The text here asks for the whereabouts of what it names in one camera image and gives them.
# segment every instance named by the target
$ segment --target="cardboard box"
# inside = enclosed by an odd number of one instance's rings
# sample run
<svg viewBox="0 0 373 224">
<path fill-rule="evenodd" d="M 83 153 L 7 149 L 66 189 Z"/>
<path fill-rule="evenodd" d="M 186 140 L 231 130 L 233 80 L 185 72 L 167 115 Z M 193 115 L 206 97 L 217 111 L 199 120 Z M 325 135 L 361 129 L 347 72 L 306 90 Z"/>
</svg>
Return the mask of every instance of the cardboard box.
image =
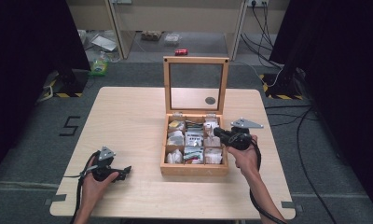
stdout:
<svg viewBox="0 0 373 224">
<path fill-rule="evenodd" d="M 223 128 L 222 114 L 228 80 L 228 64 L 228 58 L 163 58 L 166 98 L 166 119 L 160 158 L 160 170 L 163 175 L 220 176 L 228 174 L 228 153 L 226 148 L 220 144 L 219 139 L 214 139 L 210 134 L 209 125 L 211 121 L 216 120 L 218 126 Z M 173 121 L 176 124 L 184 123 L 184 128 L 174 125 Z M 201 124 L 203 124 L 203 141 L 201 141 L 201 136 L 195 138 L 194 133 L 196 126 Z M 176 137 L 177 141 L 169 140 L 168 135 L 174 134 L 175 131 L 183 134 L 183 143 L 177 143 L 179 137 Z M 186 154 L 186 151 L 196 148 L 201 148 L 202 154 L 198 152 Z M 207 148 L 214 148 L 209 149 L 211 151 L 222 152 L 222 159 L 218 164 L 210 163 L 210 161 L 213 162 L 213 158 L 218 158 L 208 157 Z M 174 153 L 176 149 L 182 154 L 182 162 L 168 163 L 167 158 L 171 157 L 169 153 Z M 195 160 L 188 160 L 189 157 L 194 157 Z"/>
</svg>

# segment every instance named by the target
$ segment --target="gray carpet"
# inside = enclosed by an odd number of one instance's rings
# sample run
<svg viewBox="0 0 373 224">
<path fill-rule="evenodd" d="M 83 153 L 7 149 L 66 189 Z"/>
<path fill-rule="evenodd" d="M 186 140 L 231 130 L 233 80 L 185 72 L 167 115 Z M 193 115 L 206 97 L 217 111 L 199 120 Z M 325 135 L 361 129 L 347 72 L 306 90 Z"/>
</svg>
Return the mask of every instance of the gray carpet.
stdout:
<svg viewBox="0 0 373 224">
<path fill-rule="evenodd" d="M 255 69 L 258 74 L 273 72 L 263 66 L 255 66 Z M 51 98 L 38 104 L 18 144 L 8 152 L 0 166 L 0 224 L 67 223 L 70 220 L 69 217 L 53 217 L 45 202 L 56 194 L 94 99 L 103 86 L 163 87 L 163 66 L 161 63 L 111 63 L 105 77 L 89 79 L 82 97 Z M 329 215 L 303 173 L 298 156 L 300 118 L 295 116 L 308 108 L 292 106 L 310 105 L 309 96 L 304 95 L 302 101 L 267 98 L 254 70 L 240 63 L 232 63 L 229 68 L 228 88 L 261 92 L 285 177 L 297 206 L 297 217 L 290 223 L 330 223 Z M 63 128 L 70 116 L 79 117 L 69 122 L 69 125 L 78 126 L 75 135 L 60 136 L 60 133 L 72 132 Z M 351 167 L 337 157 L 314 111 L 300 125 L 298 142 L 311 183 L 335 220 L 338 223 L 373 223 L 372 202 Z M 120 221 L 96 217 L 90 223 Z M 259 222 L 250 220 L 246 223 Z"/>
</svg>

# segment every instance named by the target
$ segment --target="hand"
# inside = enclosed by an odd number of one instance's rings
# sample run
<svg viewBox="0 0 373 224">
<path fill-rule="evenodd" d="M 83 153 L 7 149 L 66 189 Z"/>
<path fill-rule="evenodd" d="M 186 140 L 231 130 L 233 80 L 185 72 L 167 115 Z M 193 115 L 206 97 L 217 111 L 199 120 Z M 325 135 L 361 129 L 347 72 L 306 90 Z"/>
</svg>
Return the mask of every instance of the hand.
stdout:
<svg viewBox="0 0 373 224">
<path fill-rule="evenodd" d="M 252 135 L 252 137 L 253 141 L 257 143 L 257 136 Z M 253 145 L 243 151 L 234 147 L 228 147 L 227 150 L 236 159 L 236 167 L 241 169 L 244 176 L 259 175 L 256 149 Z"/>
<path fill-rule="evenodd" d="M 94 157 L 90 160 L 89 167 L 91 167 L 93 161 Z M 105 190 L 118 175 L 118 172 L 114 172 L 102 182 L 95 180 L 92 173 L 85 175 L 82 185 L 81 205 L 76 213 L 74 223 L 87 223 L 94 206 L 103 198 Z"/>
</svg>

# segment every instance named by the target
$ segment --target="small container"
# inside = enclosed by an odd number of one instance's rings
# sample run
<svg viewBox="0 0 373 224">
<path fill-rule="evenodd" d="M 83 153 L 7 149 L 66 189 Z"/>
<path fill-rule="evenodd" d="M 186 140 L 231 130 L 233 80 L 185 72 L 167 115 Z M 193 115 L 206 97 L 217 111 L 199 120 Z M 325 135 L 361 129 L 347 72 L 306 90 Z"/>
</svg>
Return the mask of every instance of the small container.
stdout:
<svg viewBox="0 0 373 224">
<path fill-rule="evenodd" d="M 177 49 L 174 54 L 175 56 L 187 55 L 187 49 Z"/>
</svg>

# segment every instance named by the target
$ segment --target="wall socket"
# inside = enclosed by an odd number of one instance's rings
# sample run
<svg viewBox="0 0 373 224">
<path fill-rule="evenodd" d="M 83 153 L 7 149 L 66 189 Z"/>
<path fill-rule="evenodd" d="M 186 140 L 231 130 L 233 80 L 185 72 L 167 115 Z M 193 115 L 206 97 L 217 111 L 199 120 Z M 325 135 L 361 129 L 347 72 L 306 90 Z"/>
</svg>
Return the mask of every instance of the wall socket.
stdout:
<svg viewBox="0 0 373 224">
<path fill-rule="evenodd" d="M 252 7 L 254 0 L 247 0 L 247 6 Z M 263 7 L 264 3 L 266 3 L 266 6 L 269 4 L 269 0 L 255 0 L 256 1 L 256 7 Z"/>
</svg>

